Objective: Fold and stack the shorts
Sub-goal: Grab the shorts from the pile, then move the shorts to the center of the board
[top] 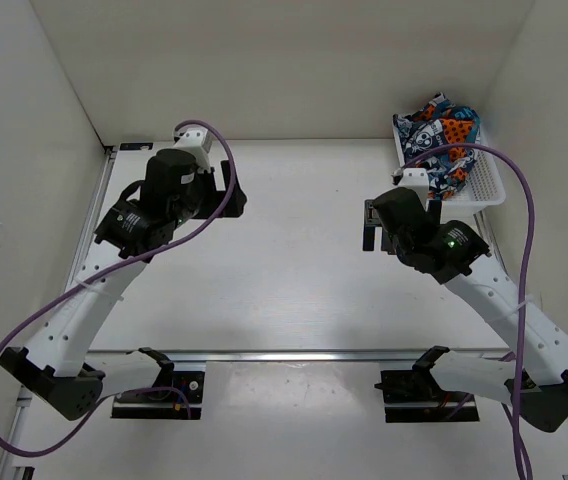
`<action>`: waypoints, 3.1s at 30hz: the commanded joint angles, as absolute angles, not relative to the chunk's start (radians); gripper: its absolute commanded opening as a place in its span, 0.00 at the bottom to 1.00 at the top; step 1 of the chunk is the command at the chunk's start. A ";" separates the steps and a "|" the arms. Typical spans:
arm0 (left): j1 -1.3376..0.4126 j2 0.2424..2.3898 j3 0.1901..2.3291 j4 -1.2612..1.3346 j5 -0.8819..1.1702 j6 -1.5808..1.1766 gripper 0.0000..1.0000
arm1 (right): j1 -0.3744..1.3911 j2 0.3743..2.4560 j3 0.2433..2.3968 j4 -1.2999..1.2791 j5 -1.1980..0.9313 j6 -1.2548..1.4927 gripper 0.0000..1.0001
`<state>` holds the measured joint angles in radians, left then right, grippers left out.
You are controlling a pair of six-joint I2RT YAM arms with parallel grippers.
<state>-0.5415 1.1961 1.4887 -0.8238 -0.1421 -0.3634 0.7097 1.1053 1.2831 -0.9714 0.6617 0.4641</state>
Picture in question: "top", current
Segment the colourful patterned shorts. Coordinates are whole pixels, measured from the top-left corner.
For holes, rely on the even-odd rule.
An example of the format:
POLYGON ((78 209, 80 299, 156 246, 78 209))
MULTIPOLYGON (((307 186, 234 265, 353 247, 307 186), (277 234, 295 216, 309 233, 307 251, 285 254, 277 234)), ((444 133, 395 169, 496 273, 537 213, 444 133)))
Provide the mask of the colourful patterned shorts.
POLYGON ((441 92, 416 112, 393 116, 406 161, 440 146, 449 147, 415 164, 428 174, 431 199, 447 200, 464 188, 477 156, 461 145, 478 141, 480 125, 480 117, 473 108, 458 106, 441 92))

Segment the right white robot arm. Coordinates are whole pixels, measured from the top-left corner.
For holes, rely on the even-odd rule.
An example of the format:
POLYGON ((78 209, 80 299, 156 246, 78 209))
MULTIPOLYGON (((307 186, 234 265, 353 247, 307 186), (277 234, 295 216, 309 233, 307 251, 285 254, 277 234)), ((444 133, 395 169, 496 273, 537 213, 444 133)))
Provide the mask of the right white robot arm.
POLYGON ((517 285, 472 227, 441 222, 438 205, 425 205, 415 191, 398 187, 367 207, 402 264, 462 299, 510 349, 524 341, 521 368, 434 346, 412 366, 416 393, 428 400, 449 391, 481 396, 517 407, 518 417, 540 431, 556 431, 568 419, 568 335, 519 299, 517 285))

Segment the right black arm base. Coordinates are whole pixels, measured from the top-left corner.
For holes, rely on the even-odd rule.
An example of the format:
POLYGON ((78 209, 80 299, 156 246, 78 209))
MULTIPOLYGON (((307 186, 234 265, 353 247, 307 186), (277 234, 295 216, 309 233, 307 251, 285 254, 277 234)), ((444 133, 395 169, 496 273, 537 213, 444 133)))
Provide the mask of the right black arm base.
POLYGON ((385 422, 389 424, 468 423, 480 420, 475 399, 465 403, 463 392, 429 386, 417 372, 383 370, 374 385, 382 394, 385 422))

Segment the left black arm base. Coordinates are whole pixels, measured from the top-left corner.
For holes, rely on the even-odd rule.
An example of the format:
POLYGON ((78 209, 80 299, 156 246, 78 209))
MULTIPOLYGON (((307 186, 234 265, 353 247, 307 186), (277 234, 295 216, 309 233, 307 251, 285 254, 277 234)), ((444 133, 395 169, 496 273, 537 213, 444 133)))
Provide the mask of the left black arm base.
POLYGON ((171 390, 118 394, 112 402, 111 418, 121 420, 201 419, 206 366, 204 363, 176 363, 168 380, 171 390))

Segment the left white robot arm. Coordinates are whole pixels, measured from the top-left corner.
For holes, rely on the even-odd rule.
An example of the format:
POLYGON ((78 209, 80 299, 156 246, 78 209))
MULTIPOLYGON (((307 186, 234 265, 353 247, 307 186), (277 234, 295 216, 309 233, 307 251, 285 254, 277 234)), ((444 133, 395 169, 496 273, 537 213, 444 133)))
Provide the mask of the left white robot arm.
POLYGON ((90 346, 125 290, 176 229, 189 220, 207 226, 215 218, 242 215, 247 198, 232 158, 221 163, 224 190, 212 168, 185 149, 157 151, 145 176, 129 184, 107 210, 66 299, 20 348, 7 347, 0 366, 64 418, 86 416, 111 395, 141 389, 162 400, 174 386, 173 364, 148 347, 105 359, 90 346))

